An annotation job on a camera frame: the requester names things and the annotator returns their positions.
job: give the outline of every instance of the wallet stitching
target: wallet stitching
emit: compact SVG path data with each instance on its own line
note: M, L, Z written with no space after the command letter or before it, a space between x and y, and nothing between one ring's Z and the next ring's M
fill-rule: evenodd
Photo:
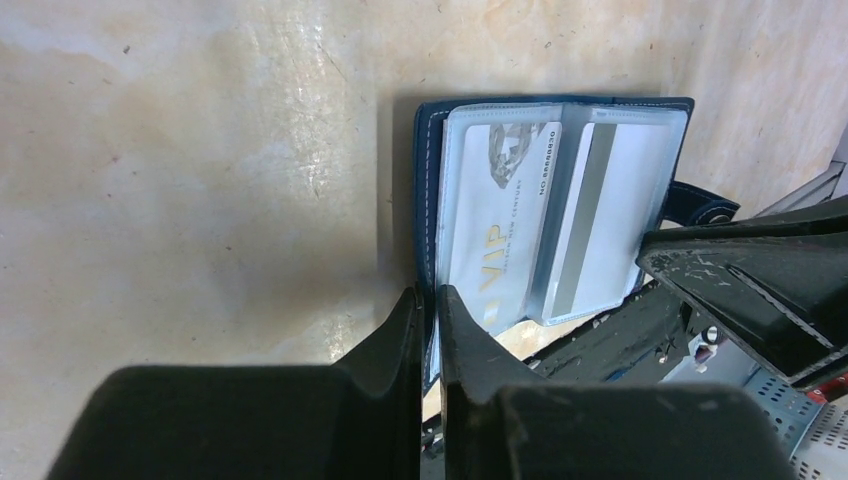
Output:
M711 201L711 202L712 202L712 201L715 201L715 200L720 200L720 198L711 198L711 197L709 197L709 196L707 196L707 195L704 195L704 194L703 194L703 193L701 193L701 192L696 192L695 190L692 190L692 189L690 189L690 188L688 188L688 187L684 187L683 185L679 185L679 186L672 186L671 188L672 188L672 189L683 190L684 192L691 193L692 195L695 195L696 197L701 197L701 198L703 198L704 200L709 200L709 201Z
M686 104L686 103L663 103L663 104L656 104L656 103L613 103L610 106L615 107L617 105L627 105L627 106L630 106L630 107L654 107L654 108L684 107L686 109L686 111L689 112L689 105Z
M435 278L430 271L430 133L433 125L433 118L436 115L444 115L450 113L450 110L442 110L441 112L433 112L430 119L427 120L427 144L424 147L427 153L424 154L424 265L427 268L427 279L435 284Z
M516 110L517 111L516 113L527 113L527 112L532 112L533 110L536 110L536 109L539 109L539 108L556 108L556 107L557 107L557 105L553 104L553 103L552 104L540 103L540 104L533 106L533 107L517 107L517 106L515 106L515 104L492 106L492 107L481 106L479 108L477 108L477 106L475 106L475 108L463 109L462 111L457 112L457 114L467 115L469 117L491 117L491 116L497 115L497 113L490 112L489 110Z
M727 210L727 211L728 211L728 213L730 213L730 214L733 214L733 213L734 213L732 210L730 210L729 208L725 207L724 205L719 205L719 206L717 206L717 207L710 208L710 209L708 209L707 211L705 211L704 213L702 213L701 215L699 215L699 216L698 216L698 218L696 218L696 219L695 219L695 224L697 225L697 224L698 224L698 222L700 222L702 218L704 218L705 216L707 216L707 214L708 214L708 213L710 213L710 212L714 212L714 211L716 211L716 210Z

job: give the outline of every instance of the white card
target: white card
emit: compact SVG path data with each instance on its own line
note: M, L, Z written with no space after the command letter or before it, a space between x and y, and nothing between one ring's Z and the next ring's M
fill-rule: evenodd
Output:
M684 112L624 108L594 109L591 120L579 135L550 275L536 277L527 304L543 325L616 307L632 290L686 125Z
M490 333L525 318L561 131L560 122L466 131L448 282Z

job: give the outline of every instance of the wallet strap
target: wallet strap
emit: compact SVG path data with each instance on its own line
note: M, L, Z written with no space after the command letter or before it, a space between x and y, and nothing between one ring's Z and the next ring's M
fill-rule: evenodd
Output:
M729 222L739 204L688 183L673 181L663 218L684 227Z

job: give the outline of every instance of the beige stone surface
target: beige stone surface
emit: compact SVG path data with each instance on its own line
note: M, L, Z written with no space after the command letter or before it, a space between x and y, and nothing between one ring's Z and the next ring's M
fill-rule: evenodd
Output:
M42 476L123 365L328 362L367 335L414 278L424 99L693 96L678 177L743 214L822 170L848 119L838 0L2 11L0 478ZM555 338L528 328L503 341Z

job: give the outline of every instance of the perforated metal plate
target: perforated metal plate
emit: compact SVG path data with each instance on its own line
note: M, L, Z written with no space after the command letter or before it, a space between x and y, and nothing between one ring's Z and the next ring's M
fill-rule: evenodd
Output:
M821 406L763 369L748 380L745 391L762 407L780 445L791 456Z
M800 480L839 480L848 472L848 413L822 408L789 462Z

